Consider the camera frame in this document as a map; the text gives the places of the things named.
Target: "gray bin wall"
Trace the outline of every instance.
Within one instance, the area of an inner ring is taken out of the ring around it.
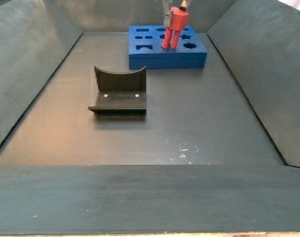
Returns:
[[[0,5],[0,143],[82,34],[53,4]]]
[[[286,162],[300,167],[300,11],[238,0],[209,30]]]
[[[237,0],[193,0],[190,24],[206,32]],[[127,32],[129,25],[162,24],[161,0],[55,0],[85,31]],[[172,6],[180,6],[174,0]]]

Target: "black plastic part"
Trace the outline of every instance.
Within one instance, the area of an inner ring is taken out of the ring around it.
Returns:
[[[146,68],[133,73],[110,73],[94,67],[98,84],[95,106],[89,110],[101,113],[146,112]]]
[[[186,11],[186,7],[184,7],[184,6],[181,6],[178,9],[182,11]]]

